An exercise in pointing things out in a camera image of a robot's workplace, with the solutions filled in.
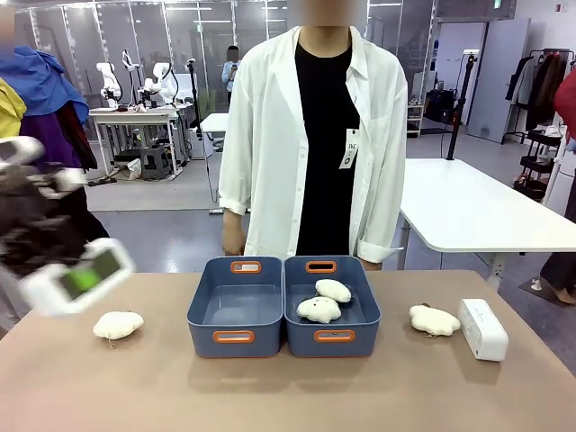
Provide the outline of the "person's right hand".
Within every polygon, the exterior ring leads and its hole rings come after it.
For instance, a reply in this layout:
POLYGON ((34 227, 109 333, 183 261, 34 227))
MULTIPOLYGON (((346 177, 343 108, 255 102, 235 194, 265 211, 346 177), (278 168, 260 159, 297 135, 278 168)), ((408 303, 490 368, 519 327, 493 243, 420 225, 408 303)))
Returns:
POLYGON ((242 217, 228 209, 223 213, 222 248, 226 256, 243 256, 246 234, 242 226, 242 217))

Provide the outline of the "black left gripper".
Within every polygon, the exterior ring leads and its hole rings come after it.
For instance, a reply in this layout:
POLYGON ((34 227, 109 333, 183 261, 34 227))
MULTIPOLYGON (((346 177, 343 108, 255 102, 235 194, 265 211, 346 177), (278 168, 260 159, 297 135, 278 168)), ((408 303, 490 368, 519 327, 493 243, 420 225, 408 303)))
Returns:
POLYGON ((90 218, 74 200, 84 191, 80 168, 50 164, 1 170, 1 267, 25 277, 48 264, 76 264, 93 240, 90 218))

